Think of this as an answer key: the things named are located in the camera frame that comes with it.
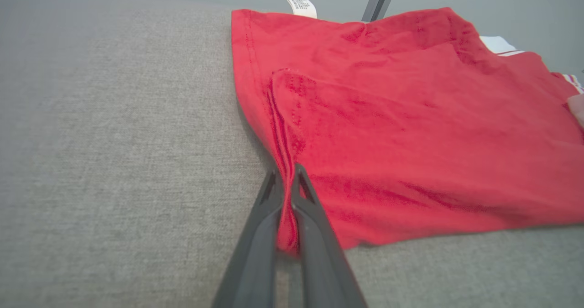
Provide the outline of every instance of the gray couch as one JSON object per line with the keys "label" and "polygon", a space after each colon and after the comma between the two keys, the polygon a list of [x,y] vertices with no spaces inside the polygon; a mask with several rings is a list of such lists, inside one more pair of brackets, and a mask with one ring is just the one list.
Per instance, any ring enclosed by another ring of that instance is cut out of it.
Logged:
{"label": "gray couch", "polygon": [[[171,0],[0,11],[0,306],[208,307],[269,156],[230,10]],[[582,307],[584,227],[346,252],[369,306]],[[302,306],[282,257],[277,307]]]}

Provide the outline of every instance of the clothing label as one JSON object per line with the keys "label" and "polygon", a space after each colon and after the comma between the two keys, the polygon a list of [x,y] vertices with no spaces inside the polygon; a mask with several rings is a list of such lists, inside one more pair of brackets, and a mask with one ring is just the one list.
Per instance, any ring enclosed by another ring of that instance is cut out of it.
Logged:
{"label": "clothing label", "polygon": [[502,37],[485,37],[480,36],[480,41],[482,41],[485,46],[494,52],[495,54],[503,54],[505,52],[517,52],[517,48],[511,46],[507,40]]}
{"label": "clothing label", "polygon": [[310,0],[286,0],[292,7],[294,15],[317,18],[317,8]]}

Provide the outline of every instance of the red t-shirt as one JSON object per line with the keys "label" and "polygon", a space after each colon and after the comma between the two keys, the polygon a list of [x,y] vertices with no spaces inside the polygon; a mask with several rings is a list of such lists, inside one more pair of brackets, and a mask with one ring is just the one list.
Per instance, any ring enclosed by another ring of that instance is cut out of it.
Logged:
{"label": "red t-shirt", "polygon": [[237,95],[286,187],[303,164],[343,248],[584,220],[577,94],[531,52],[501,57],[451,9],[373,23],[232,13]]}

